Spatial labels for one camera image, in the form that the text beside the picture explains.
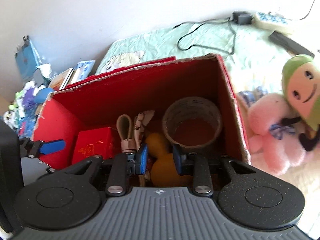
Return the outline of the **small red gift box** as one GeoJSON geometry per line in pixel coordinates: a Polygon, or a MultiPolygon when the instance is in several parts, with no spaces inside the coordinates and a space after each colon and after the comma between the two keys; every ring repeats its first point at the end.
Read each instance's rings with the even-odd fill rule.
{"type": "Polygon", "coordinates": [[[114,158],[119,153],[121,153],[120,137],[114,128],[103,127],[80,131],[75,142],[71,164],[93,155],[100,155],[106,160],[114,158]]]}

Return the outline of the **black charger adapter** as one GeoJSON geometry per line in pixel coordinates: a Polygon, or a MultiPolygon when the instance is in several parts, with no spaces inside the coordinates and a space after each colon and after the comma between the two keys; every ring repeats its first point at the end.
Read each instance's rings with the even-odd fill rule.
{"type": "Polygon", "coordinates": [[[238,25],[251,25],[252,18],[252,14],[249,12],[235,11],[233,12],[232,21],[238,25]]]}

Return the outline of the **blue checkered cloth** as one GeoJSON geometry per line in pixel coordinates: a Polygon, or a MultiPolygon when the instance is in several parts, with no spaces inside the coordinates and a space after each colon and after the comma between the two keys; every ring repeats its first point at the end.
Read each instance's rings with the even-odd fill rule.
{"type": "MultiPolygon", "coordinates": [[[[35,109],[25,111],[25,117],[22,119],[20,128],[16,131],[18,136],[21,137],[32,137],[34,135],[34,130],[39,126],[38,119],[42,117],[44,114],[44,108],[47,107],[49,104],[49,101],[53,99],[55,95],[58,94],[58,92],[63,91],[66,89],[69,85],[73,85],[75,83],[78,83],[84,79],[86,79],[89,74],[91,73],[93,67],[95,65],[95,60],[85,60],[80,61],[76,63],[75,66],[70,67],[73,68],[73,72],[71,74],[71,77],[69,80],[63,85],[61,90],[54,91],[53,93],[50,93],[44,103],[36,104],[35,109]]],[[[29,88],[34,88],[34,96],[38,93],[39,90],[49,87],[49,84],[51,80],[57,76],[57,73],[54,73],[51,69],[50,64],[43,64],[39,66],[42,75],[46,78],[46,83],[40,87],[36,87],[34,80],[32,78],[31,81],[25,84],[25,87],[22,89],[26,93],[26,91],[29,88]]]]}

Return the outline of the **green white small toys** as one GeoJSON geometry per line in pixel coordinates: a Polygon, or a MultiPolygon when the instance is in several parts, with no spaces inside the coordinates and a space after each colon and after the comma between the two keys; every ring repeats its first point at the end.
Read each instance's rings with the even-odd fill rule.
{"type": "Polygon", "coordinates": [[[9,105],[9,110],[3,114],[3,121],[13,130],[17,131],[20,128],[22,119],[25,117],[23,107],[24,90],[15,94],[14,102],[9,105]]]}

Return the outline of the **small square mirror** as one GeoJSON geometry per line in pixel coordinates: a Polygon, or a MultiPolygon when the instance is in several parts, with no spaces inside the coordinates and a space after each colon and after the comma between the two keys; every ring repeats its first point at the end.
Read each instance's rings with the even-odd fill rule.
{"type": "Polygon", "coordinates": [[[33,73],[33,80],[36,87],[40,87],[46,83],[46,78],[42,75],[40,68],[33,73]]]}

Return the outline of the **beige belt with scarf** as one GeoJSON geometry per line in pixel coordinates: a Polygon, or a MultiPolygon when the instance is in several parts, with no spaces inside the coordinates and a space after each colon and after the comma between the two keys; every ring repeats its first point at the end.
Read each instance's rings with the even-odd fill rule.
{"type": "MultiPolygon", "coordinates": [[[[153,118],[155,111],[149,110],[140,112],[134,119],[129,115],[123,114],[117,119],[117,131],[121,140],[121,150],[126,155],[138,152],[142,143],[145,142],[144,131],[148,123],[153,118]]],[[[144,175],[136,175],[139,178],[139,185],[144,187],[150,179],[150,173],[147,171],[144,175]]]]}

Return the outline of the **orange calabash gourd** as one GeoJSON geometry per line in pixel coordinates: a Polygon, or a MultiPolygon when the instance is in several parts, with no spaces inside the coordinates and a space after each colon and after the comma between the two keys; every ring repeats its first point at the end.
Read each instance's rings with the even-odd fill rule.
{"type": "Polygon", "coordinates": [[[175,167],[170,144],[161,133],[151,133],[145,140],[149,155],[155,158],[150,176],[154,187],[187,187],[192,182],[192,176],[180,176],[175,167]]]}

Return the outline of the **pink plush toy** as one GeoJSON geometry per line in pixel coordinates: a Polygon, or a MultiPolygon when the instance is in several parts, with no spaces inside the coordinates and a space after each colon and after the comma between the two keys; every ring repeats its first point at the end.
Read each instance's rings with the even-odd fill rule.
{"type": "Polygon", "coordinates": [[[275,176],[301,165],[307,158],[307,152],[300,143],[299,135],[305,132],[308,139],[316,139],[319,126],[312,129],[302,120],[283,124],[283,119],[297,115],[281,94],[250,92],[242,97],[242,102],[247,114],[252,165],[275,176]]]}

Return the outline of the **stack of books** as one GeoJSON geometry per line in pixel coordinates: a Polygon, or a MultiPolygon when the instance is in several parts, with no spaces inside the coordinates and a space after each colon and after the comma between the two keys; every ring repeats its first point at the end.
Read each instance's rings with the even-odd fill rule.
{"type": "Polygon", "coordinates": [[[63,85],[71,77],[72,72],[73,72],[73,68],[68,68],[64,72],[61,72],[51,80],[49,87],[52,88],[54,91],[61,90],[63,85]]]}

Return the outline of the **blue plastic document bag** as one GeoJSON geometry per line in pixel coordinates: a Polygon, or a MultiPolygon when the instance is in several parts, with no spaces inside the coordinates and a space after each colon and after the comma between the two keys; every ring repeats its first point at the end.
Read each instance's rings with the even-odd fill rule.
{"type": "Polygon", "coordinates": [[[41,59],[28,35],[24,36],[23,43],[17,46],[15,61],[23,82],[30,81],[41,59]]]}

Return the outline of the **blue glasses case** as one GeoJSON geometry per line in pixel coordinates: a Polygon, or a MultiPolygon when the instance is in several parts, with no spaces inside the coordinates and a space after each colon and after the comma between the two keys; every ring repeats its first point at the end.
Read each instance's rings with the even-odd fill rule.
{"type": "Polygon", "coordinates": [[[44,103],[50,93],[53,93],[54,90],[50,87],[43,88],[38,91],[38,93],[34,96],[34,103],[41,104],[44,103]]]}

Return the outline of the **purple toy figure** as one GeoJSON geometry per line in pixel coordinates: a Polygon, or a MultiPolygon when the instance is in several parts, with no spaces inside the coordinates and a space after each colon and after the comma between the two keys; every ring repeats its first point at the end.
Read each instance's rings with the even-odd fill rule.
{"type": "Polygon", "coordinates": [[[36,103],[34,101],[34,88],[29,88],[24,97],[23,97],[23,101],[22,101],[22,106],[24,108],[25,111],[28,110],[33,110],[36,107],[36,103]]]}

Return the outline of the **printed packing tape roll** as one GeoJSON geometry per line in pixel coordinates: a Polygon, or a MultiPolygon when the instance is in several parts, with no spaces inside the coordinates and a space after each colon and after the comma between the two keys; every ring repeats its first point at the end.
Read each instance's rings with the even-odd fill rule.
{"type": "Polygon", "coordinates": [[[221,113],[205,98],[182,98],[165,111],[162,129],[171,144],[179,144],[185,152],[201,152],[220,135],[221,113]]]}

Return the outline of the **white power strip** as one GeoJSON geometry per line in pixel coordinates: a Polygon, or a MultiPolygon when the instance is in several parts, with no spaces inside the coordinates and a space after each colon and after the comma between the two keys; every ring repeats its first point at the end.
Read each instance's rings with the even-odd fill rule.
{"type": "Polygon", "coordinates": [[[253,15],[255,25],[260,29],[277,31],[280,33],[289,33],[292,27],[290,21],[286,18],[272,15],[270,13],[256,12],[253,15]]]}

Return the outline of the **large red cardboard box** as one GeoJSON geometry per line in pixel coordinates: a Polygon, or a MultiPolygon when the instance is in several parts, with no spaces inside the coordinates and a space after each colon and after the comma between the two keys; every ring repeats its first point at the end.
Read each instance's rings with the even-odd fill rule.
{"type": "Polygon", "coordinates": [[[223,58],[208,54],[191,59],[166,58],[89,77],[53,97],[38,119],[33,139],[63,139],[63,150],[40,155],[55,169],[71,164],[75,138],[81,130],[114,127],[122,114],[135,117],[153,110],[162,116],[175,101],[198,96],[215,103],[222,116],[221,151],[251,162],[246,131],[223,58]]]}

